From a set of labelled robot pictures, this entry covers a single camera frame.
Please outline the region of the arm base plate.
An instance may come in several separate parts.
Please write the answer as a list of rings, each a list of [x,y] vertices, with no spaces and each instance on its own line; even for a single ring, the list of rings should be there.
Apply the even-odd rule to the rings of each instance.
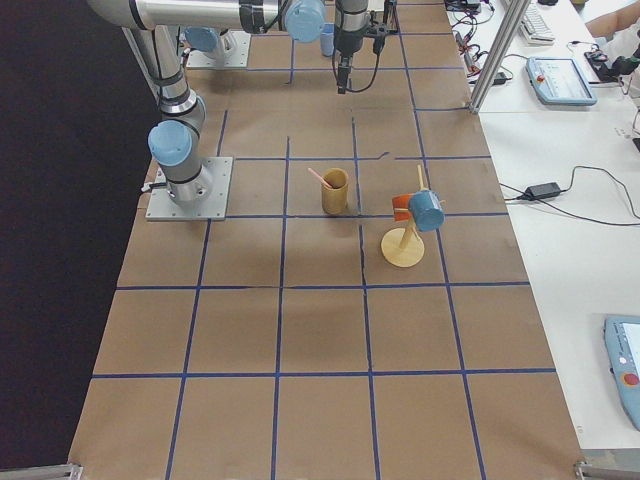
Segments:
[[[248,63],[251,35],[227,30],[221,34],[212,28],[187,28],[185,40],[191,48],[187,67],[190,69],[245,69]]]
[[[224,221],[227,213],[233,157],[206,157],[199,175],[189,183],[166,179],[161,168],[155,182],[163,186],[150,191],[146,210],[149,221]]]

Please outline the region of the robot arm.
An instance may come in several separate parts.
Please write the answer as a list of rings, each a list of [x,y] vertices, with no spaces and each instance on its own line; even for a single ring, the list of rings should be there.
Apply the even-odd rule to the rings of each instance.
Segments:
[[[362,48],[364,38],[374,40],[374,53],[384,48],[386,27],[374,23],[366,1],[337,1],[333,27],[332,68],[337,92],[345,94],[352,60]],[[198,1],[193,12],[178,23],[198,28],[241,28],[250,34],[266,34],[276,27],[301,43],[321,37],[326,8],[322,1]]]
[[[319,38],[322,1],[90,1],[106,21],[130,31],[148,76],[157,88],[162,121],[148,145],[166,178],[166,196],[190,205],[210,195],[213,176],[204,171],[197,144],[206,117],[203,99],[190,88],[169,28],[240,28],[264,34],[275,27],[296,41]]]

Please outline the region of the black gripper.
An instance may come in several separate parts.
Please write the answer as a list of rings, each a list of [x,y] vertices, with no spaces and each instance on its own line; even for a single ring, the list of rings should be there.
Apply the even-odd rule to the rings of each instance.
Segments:
[[[345,94],[349,91],[348,81],[352,70],[352,61],[355,50],[348,49],[342,52],[335,48],[333,52],[333,73],[336,79],[337,93]]]

